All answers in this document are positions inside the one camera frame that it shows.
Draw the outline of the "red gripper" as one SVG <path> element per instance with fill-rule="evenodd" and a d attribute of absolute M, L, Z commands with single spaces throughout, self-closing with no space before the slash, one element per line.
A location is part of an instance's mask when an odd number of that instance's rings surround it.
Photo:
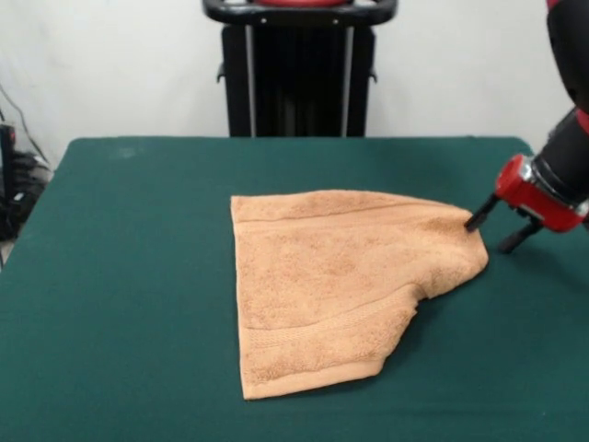
<path fill-rule="evenodd" d="M 572 204 L 560 200 L 541 183 L 532 166 L 532 157 L 523 154 L 513 156 L 502 168 L 495 181 L 494 193 L 464 224 L 466 231 L 477 230 L 500 200 L 534 218 L 501 242 L 498 246 L 500 253 L 513 252 L 543 227 L 564 233 L 579 226 L 588 216 L 587 200 Z"/>

